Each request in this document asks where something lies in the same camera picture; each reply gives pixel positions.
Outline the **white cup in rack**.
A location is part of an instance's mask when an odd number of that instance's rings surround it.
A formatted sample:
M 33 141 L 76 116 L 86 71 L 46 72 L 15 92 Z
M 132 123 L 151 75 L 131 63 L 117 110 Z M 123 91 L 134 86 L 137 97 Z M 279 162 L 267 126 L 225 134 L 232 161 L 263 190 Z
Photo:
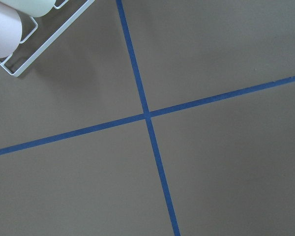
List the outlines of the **white cup in rack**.
M 1 2 L 32 17 L 42 17 L 51 11 L 56 0 L 1 0 Z

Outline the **pink cup in rack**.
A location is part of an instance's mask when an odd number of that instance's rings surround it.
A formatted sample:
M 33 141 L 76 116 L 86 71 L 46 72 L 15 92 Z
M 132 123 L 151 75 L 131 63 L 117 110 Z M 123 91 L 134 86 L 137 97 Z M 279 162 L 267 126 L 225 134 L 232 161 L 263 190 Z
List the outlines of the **pink cup in rack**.
M 11 55 L 20 44 L 22 22 L 18 12 L 0 2 L 0 58 Z

